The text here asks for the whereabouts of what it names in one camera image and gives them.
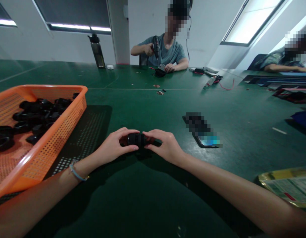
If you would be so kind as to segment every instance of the red wire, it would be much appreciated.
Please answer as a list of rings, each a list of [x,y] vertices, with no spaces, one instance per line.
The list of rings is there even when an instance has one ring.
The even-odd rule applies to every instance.
[[[218,82],[219,84],[220,84],[220,86],[223,88],[223,89],[225,89],[225,90],[233,90],[233,87],[235,86],[235,79],[233,79],[233,82],[232,82],[232,88],[230,88],[230,89],[227,89],[227,88],[224,88],[222,85],[221,85],[221,83],[220,82]]]

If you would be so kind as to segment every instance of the chair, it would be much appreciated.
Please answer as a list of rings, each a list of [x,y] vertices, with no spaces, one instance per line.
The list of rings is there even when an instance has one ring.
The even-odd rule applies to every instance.
[[[257,65],[255,65],[259,60],[261,60],[261,59],[263,59],[264,57],[266,57],[267,55],[265,55],[265,54],[258,54],[255,58],[254,58],[254,60],[252,61],[252,63],[250,64],[250,66],[249,66],[249,68],[247,69],[247,70],[253,70],[253,71],[258,71],[258,70],[260,70],[259,68],[258,68],[258,66]]]

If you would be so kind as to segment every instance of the hand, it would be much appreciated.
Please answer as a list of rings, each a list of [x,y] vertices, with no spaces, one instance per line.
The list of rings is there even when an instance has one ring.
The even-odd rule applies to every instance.
[[[304,68],[298,67],[297,71],[306,73],[306,67],[304,67]]]
[[[150,44],[147,44],[147,45],[144,45],[144,52],[147,56],[152,56],[154,55],[154,52],[152,50],[152,45],[153,43],[150,43]]]
[[[99,162],[98,166],[107,164],[120,155],[138,150],[136,145],[127,145],[127,137],[130,133],[140,133],[138,130],[128,130],[123,127],[115,132],[112,132],[107,139],[101,144],[101,146],[92,153],[92,157]]]
[[[164,71],[167,72],[167,73],[172,73],[174,71],[176,71],[176,65],[173,65],[173,64],[167,64],[164,68]]]
[[[149,132],[143,132],[143,134],[147,137],[147,140],[153,141],[154,139],[159,139],[162,141],[160,147],[148,144],[144,148],[150,149],[176,166],[184,163],[185,153],[172,133],[155,129]]]

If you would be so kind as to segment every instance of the blue shirt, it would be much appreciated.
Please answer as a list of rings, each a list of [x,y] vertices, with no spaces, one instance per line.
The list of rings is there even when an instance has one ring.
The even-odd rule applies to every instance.
[[[304,67],[301,61],[285,61],[285,47],[271,52],[266,57],[259,60],[255,66],[258,70],[264,70],[265,66],[270,64]]]
[[[152,43],[153,37],[154,36],[147,38],[145,41],[143,41],[142,43],[138,45],[141,46],[141,45],[147,45],[147,44]],[[167,65],[169,63],[178,64],[181,59],[186,58],[183,47],[181,46],[180,43],[174,40],[170,49],[167,50],[164,45],[163,37],[164,37],[164,33],[160,36],[160,39],[159,39],[159,46],[160,46],[159,62],[157,62],[155,55],[148,57],[146,54],[141,54],[141,62],[142,62],[141,65],[146,64],[147,58],[149,58],[148,65],[154,65],[154,66],[159,66],[160,64]]]

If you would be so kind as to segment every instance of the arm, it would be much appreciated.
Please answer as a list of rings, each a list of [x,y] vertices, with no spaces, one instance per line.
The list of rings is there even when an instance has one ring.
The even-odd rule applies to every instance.
[[[163,142],[160,147],[150,144],[146,148],[199,178],[271,237],[306,237],[303,210],[248,180],[184,153],[172,133],[143,133]]]
[[[121,128],[111,133],[102,145],[90,156],[74,165],[81,177],[87,177],[97,167],[115,160],[122,154],[137,150],[136,145],[121,147],[130,133],[137,130]],[[23,237],[66,194],[81,181],[66,169],[63,172],[28,189],[0,206],[0,237]]]
[[[298,66],[285,66],[285,65],[277,65],[277,64],[269,64],[264,67],[265,72],[269,73],[279,73],[279,72],[292,72],[299,70]]]
[[[154,55],[154,52],[152,50],[153,43],[149,43],[146,45],[136,45],[131,49],[131,55],[138,56],[141,54],[146,54],[147,56]]]
[[[167,73],[172,73],[172,72],[175,72],[175,71],[181,71],[181,70],[184,70],[184,69],[187,69],[188,68],[188,59],[187,58],[182,58],[177,65],[174,65],[174,64],[167,64],[165,66],[165,72]]]

